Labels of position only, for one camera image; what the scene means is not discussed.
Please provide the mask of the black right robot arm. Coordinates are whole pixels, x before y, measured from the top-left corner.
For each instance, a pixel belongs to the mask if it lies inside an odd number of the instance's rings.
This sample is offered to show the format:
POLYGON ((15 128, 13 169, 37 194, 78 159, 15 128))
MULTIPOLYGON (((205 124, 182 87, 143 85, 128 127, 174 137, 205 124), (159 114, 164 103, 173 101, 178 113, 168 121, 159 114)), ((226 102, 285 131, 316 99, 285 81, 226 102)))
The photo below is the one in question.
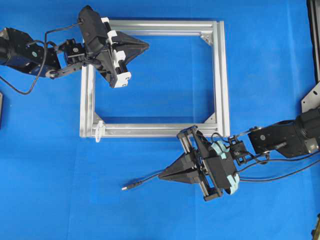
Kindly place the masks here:
MULTIPOLYGON (((294 120, 284 120, 246 132, 255 155, 252 160, 277 151, 287 159, 304 156, 320 147, 320 109, 312 108, 294 120)), ((177 134, 183 154, 159 174, 159 179, 186 184, 199 184, 205 201, 234 194, 240 183, 236 166, 249 161, 244 142, 237 135, 225 140, 208 141, 196 125, 177 134)))

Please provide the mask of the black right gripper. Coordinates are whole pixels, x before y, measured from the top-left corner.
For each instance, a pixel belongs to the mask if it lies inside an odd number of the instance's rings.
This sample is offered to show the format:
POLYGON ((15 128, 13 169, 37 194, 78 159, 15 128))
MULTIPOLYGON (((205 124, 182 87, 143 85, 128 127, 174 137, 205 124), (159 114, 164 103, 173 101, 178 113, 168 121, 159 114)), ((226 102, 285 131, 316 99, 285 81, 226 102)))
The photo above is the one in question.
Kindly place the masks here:
POLYGON ((196 125, 193 125, 181 130, 177 138, 182 144, 184 153, 166 167, 158 178, 185 184, 199 184, 205 201, 221 197, 223 192, 218 188, 204 162, 204 158, 210 156, 209 142, 204 135, 198 131, 196 125))

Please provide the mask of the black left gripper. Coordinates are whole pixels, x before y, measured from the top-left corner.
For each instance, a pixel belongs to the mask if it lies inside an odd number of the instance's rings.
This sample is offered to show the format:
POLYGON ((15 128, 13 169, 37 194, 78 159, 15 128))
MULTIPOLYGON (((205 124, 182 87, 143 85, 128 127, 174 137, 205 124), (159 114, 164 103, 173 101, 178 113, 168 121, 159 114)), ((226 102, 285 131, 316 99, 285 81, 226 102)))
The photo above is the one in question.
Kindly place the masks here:
POLYGON ((109 58, 99 60, 87 52, 87 56, 96 60, 96 69, 109 82, 111 88, 122 88, 128 85, 132 75, 127 64, 149 49, 149 44, 122 31, 107 29, 108 22, 103 23, 107 32, 109 58))

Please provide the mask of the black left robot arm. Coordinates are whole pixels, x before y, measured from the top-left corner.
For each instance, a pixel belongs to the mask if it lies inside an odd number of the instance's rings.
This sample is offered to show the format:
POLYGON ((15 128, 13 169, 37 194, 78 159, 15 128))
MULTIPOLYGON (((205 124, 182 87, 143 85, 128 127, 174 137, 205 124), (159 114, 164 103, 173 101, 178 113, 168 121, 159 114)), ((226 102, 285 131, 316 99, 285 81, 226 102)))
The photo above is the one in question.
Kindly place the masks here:
POLYGON ((67 39, 60 45, 52 41, 32 39, 14 28, 0 32, 0 64, 37 78, 56 79, 92 65, 111 88, 128 85, 132 74, 127 64, 145 52, 148 43, 124 32, 112 30, 107 17, 102 18, 107 37, 97 52, 89 51, 85 43, 67 39))

